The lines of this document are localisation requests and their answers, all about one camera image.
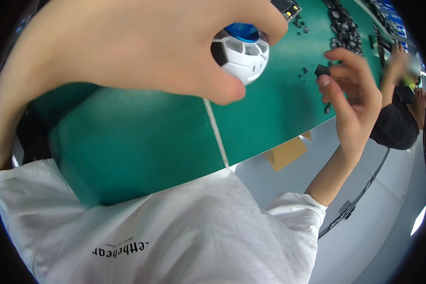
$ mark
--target white t-shirt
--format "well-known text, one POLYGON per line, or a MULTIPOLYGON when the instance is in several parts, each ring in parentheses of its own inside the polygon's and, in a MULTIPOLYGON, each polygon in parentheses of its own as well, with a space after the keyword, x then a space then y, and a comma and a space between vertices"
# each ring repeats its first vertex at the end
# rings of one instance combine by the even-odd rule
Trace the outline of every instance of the white t-shirt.
POLYGON ((307 283, 325 210, 296 193, 260 209, 228 169, 90 209, 53 159, 0 171, 0 214, 40 283, 307 283))

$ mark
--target white and black ball-shaped object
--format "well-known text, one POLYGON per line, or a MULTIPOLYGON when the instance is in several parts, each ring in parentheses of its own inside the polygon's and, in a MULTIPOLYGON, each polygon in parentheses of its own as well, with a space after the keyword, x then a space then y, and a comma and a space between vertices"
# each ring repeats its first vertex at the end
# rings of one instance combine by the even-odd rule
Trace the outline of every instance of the white and black ball-shaped object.
POLYGON ((250 24, 235 23, 213 39, 211 52, 227 73, 244 85, 254 82, 265 70, 269 56, 265 35, 250 24))

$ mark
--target green anti-static mat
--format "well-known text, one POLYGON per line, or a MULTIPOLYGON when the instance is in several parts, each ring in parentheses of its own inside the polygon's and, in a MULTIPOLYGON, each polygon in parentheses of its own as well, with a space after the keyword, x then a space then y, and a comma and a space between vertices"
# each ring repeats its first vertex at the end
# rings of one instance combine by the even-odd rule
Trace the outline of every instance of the green anti-static mat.
MULTIPOLYGON (((303 8, 299 21, 306 23, 309 32, 290 23, 284 38, 270 49, 261 77, 246 88, 246 97, 226 106, 212 104, 230 164, 267 151, 335 116, 333 109, 325 114, 314 74, 318 64, 328 64, 323 52, 330 49, 330 38, 335 37, 328 9, 320 0, 298 3, 303 8)), ((368 35, 375 36, 373 20, 353 0, 341 3, 359 27, 363 54, 378 82, 380 61, 368 39, 368 35)))
POLYGON ((202 99, 100 88, 49 135, 83 204, 142 197, 224 168, 202 99))
MULTIPOLYGON (((212 105, 230 164, 335 115, 333 109, 324 114, 314 75, 318 64, 327 64, 322 54, 334 36, 328 10, 321 0, 299 3, 309 33, 290 23, 271 48, 266 71, 247 87, 246 98, 212 105)), ((359 27, 364 56, 378 82, 380 62, 368 39, 374 36, 373 20, 353 0, 341 3, 359 27)), ((52 129, 49 146, 63 176, 89 206, 142 197, 224 167, 204 103, 196 97, 77 83, 46 94, 34 106, 52 129)))

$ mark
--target person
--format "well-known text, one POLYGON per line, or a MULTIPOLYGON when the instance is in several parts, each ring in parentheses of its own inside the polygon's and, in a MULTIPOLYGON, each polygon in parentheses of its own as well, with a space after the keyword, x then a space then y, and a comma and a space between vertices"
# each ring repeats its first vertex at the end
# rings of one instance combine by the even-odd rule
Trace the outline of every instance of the person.
POLYGON ((242 99, 243 84, 211 56, 212 38, 247 22, 273 45, 288 28, 269 1, 251 1, 52 0, 23 31, 0 74, 0 214, 37 281, 308 282, 325 210, 360 159, 382 100, 366 61, 343 48, 325 53, 343 65, 317 80, 341 145, 305 194, 283 193, 267 210, 229 169, 87 208, 53 159, 9 166, 25 105, 61 84, 158 89, 222 105, 242 99))
MULTIPOLYGON (((394 44, 394 62, 388 66, 380 84, 382 110, 371 132, 370 138, 389 148, 406 150, 415 144, 424 127, 426 91, 416 87, 395 86, 403 74, 405 57, 400 44, 394 44)), ((420 77, 414 85, 420 83, 420 77)))

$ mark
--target pile of black parts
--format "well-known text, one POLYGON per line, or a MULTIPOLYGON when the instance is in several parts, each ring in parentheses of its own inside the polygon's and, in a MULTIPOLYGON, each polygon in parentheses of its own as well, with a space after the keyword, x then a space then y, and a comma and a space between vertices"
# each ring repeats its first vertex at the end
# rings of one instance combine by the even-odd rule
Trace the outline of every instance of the pile of black parts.
POLYGON ((331 30, 336 34, 330 42, 331 49, 344 47, 363 55, 358 26, 352 20, 349 12, 339 3, 339 0, 322 0, 328 8, 328 15, 331 20, 331 30))

